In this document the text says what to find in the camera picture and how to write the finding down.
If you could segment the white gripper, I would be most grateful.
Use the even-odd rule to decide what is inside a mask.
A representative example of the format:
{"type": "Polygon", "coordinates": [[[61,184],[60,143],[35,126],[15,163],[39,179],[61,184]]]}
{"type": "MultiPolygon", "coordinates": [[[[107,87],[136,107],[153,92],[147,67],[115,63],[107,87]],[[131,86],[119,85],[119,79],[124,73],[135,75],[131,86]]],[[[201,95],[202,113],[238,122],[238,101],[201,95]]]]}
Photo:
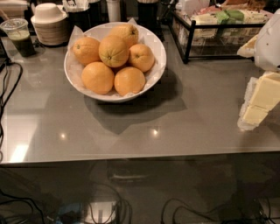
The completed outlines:
{"type": "Polygon", "coordinates": [[[280,9],[237,54],[254,57],[255,65],[266,70],[260,78],[249,80],[237,122],[240,130],[253,130],[280,102],[280,9]]]}

